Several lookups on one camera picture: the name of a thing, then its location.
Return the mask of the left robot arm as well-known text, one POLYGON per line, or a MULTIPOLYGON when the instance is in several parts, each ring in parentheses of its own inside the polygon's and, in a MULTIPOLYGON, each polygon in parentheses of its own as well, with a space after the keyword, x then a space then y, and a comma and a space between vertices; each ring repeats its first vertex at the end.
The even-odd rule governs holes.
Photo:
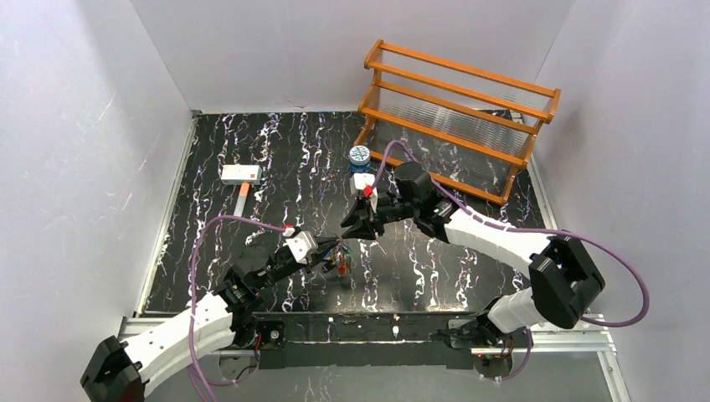
POLYGON ((91 401, 143 401, 158 385, 207 353, 256 339, 261 292, 327 261, 337 237, 300 232, 275 251, 249 246, 215 289, 193 307, 121 341, 103 340, 80 378, 91 401))

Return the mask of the metal key organizer red handle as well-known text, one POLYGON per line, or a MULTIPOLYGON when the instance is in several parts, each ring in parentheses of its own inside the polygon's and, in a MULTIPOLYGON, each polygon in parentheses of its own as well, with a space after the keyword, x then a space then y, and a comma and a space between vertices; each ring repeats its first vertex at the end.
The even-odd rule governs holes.
POLYGON ((343 241, 340 241, 323 258, 322 272, 324 274, 335 273, 338 276, 345 276, 351 270, 353 253, 351 248, 343 241))

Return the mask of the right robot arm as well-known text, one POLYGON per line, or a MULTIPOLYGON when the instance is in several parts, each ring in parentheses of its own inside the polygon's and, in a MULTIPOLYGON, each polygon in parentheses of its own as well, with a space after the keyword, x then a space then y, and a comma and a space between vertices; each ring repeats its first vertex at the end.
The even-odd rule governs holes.
POLYGON ((341 222, 344 238, 375 240, 389 223, 409 219, 430 238, 476 250, 522 273, 530 285, 499 296, 476 317, 472 334, 490 342, 549 322, 573 328, 605 280, 582 242, 566 234, 523 233, 479 215, 445 194, 417 162, 396 167, 394 193, 378 193, 371 173, 350 178, 356 201, 341 222))

